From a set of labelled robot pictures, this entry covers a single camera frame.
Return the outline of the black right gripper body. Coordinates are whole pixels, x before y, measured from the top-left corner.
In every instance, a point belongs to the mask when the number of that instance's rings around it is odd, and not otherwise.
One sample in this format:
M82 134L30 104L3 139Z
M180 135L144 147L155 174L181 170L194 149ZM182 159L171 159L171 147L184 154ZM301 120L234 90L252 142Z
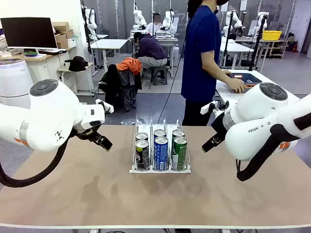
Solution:
M227 129L224 126L223 118L225 114L222 113L212 122L211 126L215 130L216 134L212 137L212 140L224 140L227 133Z

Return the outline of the person's right hand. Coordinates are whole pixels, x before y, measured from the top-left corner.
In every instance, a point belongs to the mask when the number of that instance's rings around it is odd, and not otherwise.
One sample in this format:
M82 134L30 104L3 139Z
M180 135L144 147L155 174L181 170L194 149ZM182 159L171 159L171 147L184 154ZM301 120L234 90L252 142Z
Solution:
M234 90L236 93L241 94L245 91L245 84L242 80L236 78L229 78L227 85Z

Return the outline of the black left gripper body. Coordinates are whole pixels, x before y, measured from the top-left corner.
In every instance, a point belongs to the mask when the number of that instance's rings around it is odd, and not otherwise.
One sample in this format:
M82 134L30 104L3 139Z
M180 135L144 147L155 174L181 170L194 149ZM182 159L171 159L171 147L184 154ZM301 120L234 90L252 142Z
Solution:
M100 128L99 126L94 126L82 133L79 133L76 129L72 129L72 137L76 136L81 140L89 140L94 143L101 143L103 141L103 136L97 132Z

